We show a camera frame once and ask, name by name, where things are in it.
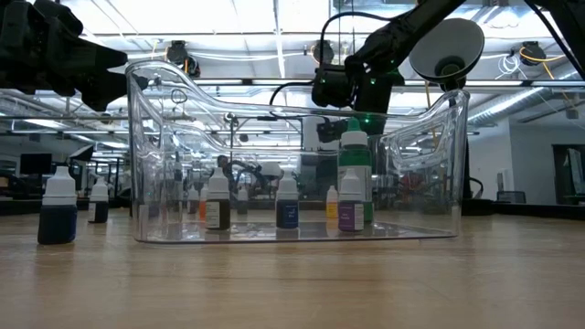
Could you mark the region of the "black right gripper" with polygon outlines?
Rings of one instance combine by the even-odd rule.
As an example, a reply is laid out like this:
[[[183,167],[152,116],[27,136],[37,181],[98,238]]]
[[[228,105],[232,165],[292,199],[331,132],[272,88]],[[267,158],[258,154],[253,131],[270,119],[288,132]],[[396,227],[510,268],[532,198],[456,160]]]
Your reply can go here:
[[[351,107],[361,112],[387,112],[394,86],[403,86],[404,78],[399,63],[392,59],[388,67],[357,67],[351,70],[343,65],[322,62],[315,70],[312,101],[319,107]],[[379,113],[365,116],[368,136],[384,133],[387,118]],[[324,118],[316,132],[321,143],[339,140],[347,129],[347,120]]]

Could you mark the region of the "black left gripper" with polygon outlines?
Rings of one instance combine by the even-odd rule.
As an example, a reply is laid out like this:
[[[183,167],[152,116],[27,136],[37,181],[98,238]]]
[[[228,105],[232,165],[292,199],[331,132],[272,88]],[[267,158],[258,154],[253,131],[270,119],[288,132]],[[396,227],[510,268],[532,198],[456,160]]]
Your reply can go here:
[[[84,104],[106,111],[127,95],[127,76],[89,72],[120,67],[127,55],[80,39],[82,31],[81,21],[59,2],[0,0],[0,90],[52,90],[60,96],[79,91]]]

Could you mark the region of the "large green food coloring bottle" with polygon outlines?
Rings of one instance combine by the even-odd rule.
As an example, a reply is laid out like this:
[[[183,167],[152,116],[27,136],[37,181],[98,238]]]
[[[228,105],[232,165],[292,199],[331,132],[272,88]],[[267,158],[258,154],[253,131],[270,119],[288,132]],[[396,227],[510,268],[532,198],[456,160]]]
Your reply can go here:
[[[341,134],[341,147],[337,158],[338,192],[346,171],[353,168],[360,180],[361,194],[365,202],[365,223],[374,221],[372,203],[372,153],[368,146],[367,133],[360,128],[356,118],[347,121],[346,130]]]

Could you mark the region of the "small yellow food coloring bottle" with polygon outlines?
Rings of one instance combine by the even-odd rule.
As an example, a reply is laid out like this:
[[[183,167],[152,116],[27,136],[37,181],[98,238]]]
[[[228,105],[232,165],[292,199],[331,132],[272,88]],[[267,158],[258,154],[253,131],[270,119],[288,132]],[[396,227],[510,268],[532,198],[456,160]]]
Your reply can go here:
[[[335,186],[330,186],[327,190],[325,200],[325,214],[328,220],[337,220],[338,192]]]

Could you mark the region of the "small purple food coloring bottle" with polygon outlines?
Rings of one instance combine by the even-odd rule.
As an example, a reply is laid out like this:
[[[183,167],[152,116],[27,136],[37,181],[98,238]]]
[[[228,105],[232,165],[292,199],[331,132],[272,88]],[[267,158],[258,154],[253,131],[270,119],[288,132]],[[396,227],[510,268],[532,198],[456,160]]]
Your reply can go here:
[[[338,194],[338,228],[344,232],[364,229],[364,198],[359,177],[353,168],[346,170]]]

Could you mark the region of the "small blue food coloring bottle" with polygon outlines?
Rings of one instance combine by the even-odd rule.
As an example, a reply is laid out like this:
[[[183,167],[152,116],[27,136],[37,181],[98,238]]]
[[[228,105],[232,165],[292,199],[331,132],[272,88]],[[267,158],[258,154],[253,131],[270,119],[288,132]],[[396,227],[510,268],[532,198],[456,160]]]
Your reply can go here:
[[[299,193],[291,171],[285,171],[279,182],[275,200],[276,227],[297,228],[299,225]]]

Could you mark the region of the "small black food coloring bottle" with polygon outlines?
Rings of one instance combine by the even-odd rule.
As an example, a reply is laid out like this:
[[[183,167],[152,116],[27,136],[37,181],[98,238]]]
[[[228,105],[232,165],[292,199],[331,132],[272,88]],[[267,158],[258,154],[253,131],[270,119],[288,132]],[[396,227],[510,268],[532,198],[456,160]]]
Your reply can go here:
[[[102,177],[99,177],[92,187],[88,211],[88,221],[90,223],[99,224],[107,222],[109,213],[109,190]]]

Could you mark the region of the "small navy food coloring bottle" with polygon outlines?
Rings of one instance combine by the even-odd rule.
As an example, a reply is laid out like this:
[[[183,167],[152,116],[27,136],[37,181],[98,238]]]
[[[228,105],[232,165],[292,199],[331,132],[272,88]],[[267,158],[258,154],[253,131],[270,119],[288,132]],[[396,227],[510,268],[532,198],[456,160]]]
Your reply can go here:
[[[41,245],[67,244],[76,236],[77,195],[75,180],[67,166],[58,166],[47,180],[39,214],[37,242]]]

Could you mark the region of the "small brown food coloring bottle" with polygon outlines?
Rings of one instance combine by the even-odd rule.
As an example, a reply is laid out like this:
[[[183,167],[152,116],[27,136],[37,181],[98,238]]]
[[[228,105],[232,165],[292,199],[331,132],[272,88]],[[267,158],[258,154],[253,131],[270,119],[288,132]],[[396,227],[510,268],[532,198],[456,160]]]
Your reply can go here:
[[[220,167],[214,170],[207,187],[206,228],[227,230],[231,215],[229,181]]]

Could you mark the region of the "clear plastic bin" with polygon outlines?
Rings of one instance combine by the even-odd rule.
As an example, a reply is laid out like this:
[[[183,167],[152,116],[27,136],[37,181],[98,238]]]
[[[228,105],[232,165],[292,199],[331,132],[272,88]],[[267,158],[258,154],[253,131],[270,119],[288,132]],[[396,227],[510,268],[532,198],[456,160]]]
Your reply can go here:
[[[384,133],[367,136],[372,153],[374,221],[344,232],[325,214],[327,190],[338,192],[341,138],[321,143],[316,126],[370,113],[232,103],[206,94],[162,60],[130,65],[129,145],[133,235],[157,244],[318,240],[429,239],[457,235],[461,220],[469,99],[444,95],[423,114],[387,115]],[[187,213],[187,192],[200,194],[220,167],[229,181],[230,227],[208,230]],[[299,225],[277,228],[275,200],[285,171],[299,193]],[[247,215],[237,213],[241,187]]]

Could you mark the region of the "black monitor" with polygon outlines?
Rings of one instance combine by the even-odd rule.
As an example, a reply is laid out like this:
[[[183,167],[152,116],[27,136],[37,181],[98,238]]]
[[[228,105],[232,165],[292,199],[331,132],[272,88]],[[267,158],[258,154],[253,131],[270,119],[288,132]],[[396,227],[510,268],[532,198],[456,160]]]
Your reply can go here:
[[[21,154],[19,173],[21,175],[45,175],[52,169],[52,154]]]

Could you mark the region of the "black desk lamp white shade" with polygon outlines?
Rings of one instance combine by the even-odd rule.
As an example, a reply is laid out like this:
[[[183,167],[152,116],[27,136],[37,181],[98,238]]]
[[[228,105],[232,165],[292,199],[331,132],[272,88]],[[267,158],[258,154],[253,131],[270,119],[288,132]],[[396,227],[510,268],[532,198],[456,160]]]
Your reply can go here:
[[[426,34],[409,54],[413,70],[445,92],[461,90],[484,50],[484,32],[473,21],[450,18]]]

